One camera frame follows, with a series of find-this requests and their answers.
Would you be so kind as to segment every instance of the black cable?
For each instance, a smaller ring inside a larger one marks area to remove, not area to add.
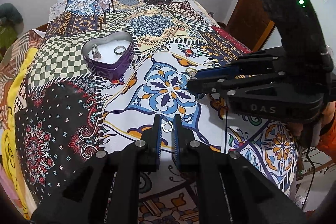
[[[303,203],[303,205],[302,205],[302,210],[304,209],[304,207],[305,207],[305,205],[306,205],[306,202],[307,202],[307,199],[308,199],[308,195],[309,195],[311,186],[312,186],[312,184],[313,184],[314,176],[315,176],[315,165],[313,164],[313,162],[312,162],[311,159],[309,158],[309,150],[310,150],[310,147],[308,147],[306,156],[307,156],[307,160],[309,161],[309,163],[310,163],[311,166],[313,167],[313,176],[311,177],[311,182],[310,182],[310,185],[309,185],[309,188],[308,188],[308,192],[307,192],[306,198],[304,199],[304,203]]]

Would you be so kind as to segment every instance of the bedspread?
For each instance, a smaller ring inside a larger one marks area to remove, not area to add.
[[[223,98],[193,95],[189,68],[217,67],[248,49],[215,26],[193,0],[61,0],[16,97],[16,149],[38,204],[100,149],[138,140],[154,115],[180,114],[213,150],[237,150],[285,194],[294,179],[297,142],[284,124],[233,114]],[[118,80],[91,74],[81,56],[88,40],[118,30],[134,38],[134,59]],[[172,161],[163,132],[157,173],[141,173],[140,223],[198,221],[192,176]]]

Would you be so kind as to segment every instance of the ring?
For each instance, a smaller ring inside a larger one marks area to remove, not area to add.
[[[185,72],[191,77],[191,79],[195,78],[197,70],[194,68],[186,68]]]
[[[162,130],[166,133],[173,131],[173,123],[172,122],[165,122],[162,124]]]
[[[125,50],[126,50],[126,48],[124,46],[117,46],[114,49],[114,53],[116,55],[122,55],[125,52]]]
[[[92,45],[92,56],[93,56],[93,59],[101,59],[101,54],[98,51],[97,44]]]

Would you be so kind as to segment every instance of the wooden door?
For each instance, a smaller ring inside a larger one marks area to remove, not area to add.
[[[226,31],[253,50],[265,30],[271,31],[272,28],[268,26],[270,22],[261,0],[238,0]]]

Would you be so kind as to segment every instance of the orange sleeve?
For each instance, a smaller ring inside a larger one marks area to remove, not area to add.
[[[320,142],[316,148],[326,153],[334,162],[336,162],[336,118],[329,131],[320,136]]]

